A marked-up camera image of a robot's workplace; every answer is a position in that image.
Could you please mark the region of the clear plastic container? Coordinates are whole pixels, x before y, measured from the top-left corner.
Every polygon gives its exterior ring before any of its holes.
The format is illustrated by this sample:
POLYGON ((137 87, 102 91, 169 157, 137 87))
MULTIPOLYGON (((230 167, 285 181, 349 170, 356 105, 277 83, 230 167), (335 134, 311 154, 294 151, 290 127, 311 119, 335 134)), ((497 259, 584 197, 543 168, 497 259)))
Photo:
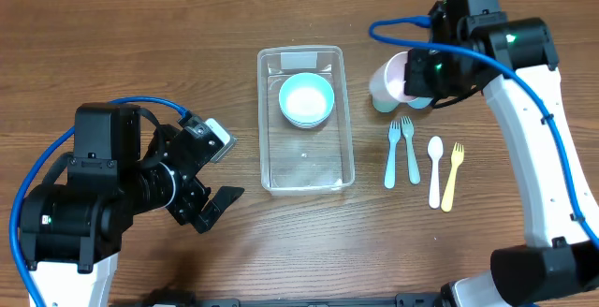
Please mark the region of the clear plastic container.
POLYGON ((331 45, 265 49, 257 55, 257 97, 261 182, 275 196, 337 192, 355 181, 355 162, 343 52, 331 45), (317 68, 282 70, 282 52, 316 51, 317 68), (315 73, 332 86, 331 115, 313 128, 291 124, 278 96, 292 75, 315 73))

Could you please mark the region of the pink plastic cup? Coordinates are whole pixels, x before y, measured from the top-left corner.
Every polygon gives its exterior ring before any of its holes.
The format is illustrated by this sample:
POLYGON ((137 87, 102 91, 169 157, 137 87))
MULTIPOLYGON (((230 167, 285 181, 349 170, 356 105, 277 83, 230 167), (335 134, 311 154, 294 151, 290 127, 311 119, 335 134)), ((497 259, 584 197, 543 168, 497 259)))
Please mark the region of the pink plastic cup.
POLYGON ((369 83, 374 100, 407 103, 416 99, 404 91, 407 59, 407 51, 399 52, 375 71, 369 83))

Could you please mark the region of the blue plastic cup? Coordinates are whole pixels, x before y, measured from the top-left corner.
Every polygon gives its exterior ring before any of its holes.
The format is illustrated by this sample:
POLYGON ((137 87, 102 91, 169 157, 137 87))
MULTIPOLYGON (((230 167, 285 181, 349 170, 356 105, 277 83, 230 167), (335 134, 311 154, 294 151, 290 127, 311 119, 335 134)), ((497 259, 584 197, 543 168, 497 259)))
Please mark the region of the blue plastic cup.
POLYGON ((432 102, 432 98, 429 97, 417 97, 408 102, 408 105, 416 110, 422 110, 427 108, 432 102))

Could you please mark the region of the blue plastic bowl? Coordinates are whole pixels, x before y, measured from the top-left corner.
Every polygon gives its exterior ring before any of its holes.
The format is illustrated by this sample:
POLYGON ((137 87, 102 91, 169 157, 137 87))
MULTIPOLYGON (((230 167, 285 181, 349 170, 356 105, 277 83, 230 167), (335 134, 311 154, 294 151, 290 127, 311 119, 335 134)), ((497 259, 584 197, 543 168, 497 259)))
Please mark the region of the blue plastic bowl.
POLYGON ((299 73, 289 77, 278 96, 284 117, 300 128, 313 128, 331 115, 335 94, 331 84, 315 73, 299 73))

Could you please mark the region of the green plastic cup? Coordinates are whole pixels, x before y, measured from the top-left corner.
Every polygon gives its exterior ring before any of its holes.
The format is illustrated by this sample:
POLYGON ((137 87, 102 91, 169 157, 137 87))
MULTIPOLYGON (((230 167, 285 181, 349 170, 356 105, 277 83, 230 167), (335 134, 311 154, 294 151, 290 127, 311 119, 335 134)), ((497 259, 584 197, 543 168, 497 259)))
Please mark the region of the green plastic cup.
POLYGON ((381 100, 373 98, 373 106, 374 108, 382 113, 389 113, 395 110, 399 106, 400 102, 392 99, 392 100, 381 100))

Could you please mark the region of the yellow plastic fork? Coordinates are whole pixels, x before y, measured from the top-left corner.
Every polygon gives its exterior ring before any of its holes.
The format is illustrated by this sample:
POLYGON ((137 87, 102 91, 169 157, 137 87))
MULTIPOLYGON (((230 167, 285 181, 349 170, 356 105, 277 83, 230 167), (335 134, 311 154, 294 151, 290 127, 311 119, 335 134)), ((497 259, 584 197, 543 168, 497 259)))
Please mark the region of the yellow plastic fork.
POLYGON ((446 189, 441 201, 441 210, 443 212, 450 212, 453 207, 455 186, 459 166, 464 160, 464 147, 462 144, 456 142, 454 144, 451 154, 451 170, 446 183, 446 189))

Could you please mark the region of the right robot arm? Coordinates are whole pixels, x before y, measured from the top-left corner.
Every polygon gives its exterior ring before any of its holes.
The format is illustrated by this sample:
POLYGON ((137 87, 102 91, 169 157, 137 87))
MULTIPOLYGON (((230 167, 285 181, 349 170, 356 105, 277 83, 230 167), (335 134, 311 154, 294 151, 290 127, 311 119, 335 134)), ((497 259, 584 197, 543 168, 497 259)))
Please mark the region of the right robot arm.
POLYGON ((447 284, 444 306, 526 306, 598 286, 598 205, 562 107, 559 58, 538 18, 509 21, 499 0, 439 0, 431 37, 411 46, 404 91, 436 108, 482 93, 519 187, 525 242, 488 272, 447 284))

